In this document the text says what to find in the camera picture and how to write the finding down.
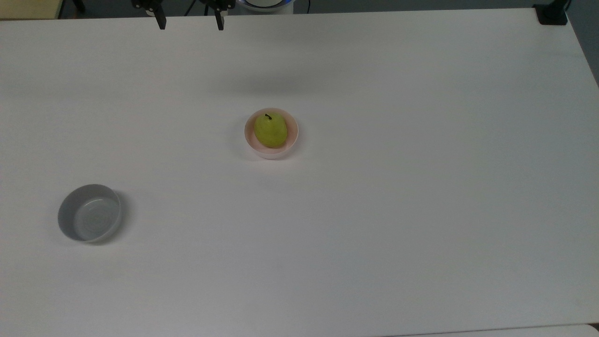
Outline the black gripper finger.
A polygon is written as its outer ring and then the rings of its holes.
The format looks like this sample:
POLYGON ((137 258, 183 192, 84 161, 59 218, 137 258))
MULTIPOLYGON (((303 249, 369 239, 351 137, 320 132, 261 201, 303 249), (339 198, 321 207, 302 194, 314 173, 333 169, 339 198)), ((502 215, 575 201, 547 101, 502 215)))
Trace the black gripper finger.
POLYGON ((161 30, 166 28, 166 15, 162 8, 162 0, 133 0, 133 8, 143 9, 148 16, 154 17, 161 30))
POLYGON ((218 29, 224 30, 225 17, 229 9, 234 9, 236 6, 235 0, 200 0, 204 5, 204 15, 208 16, 210 10, 214 13, 218 29))

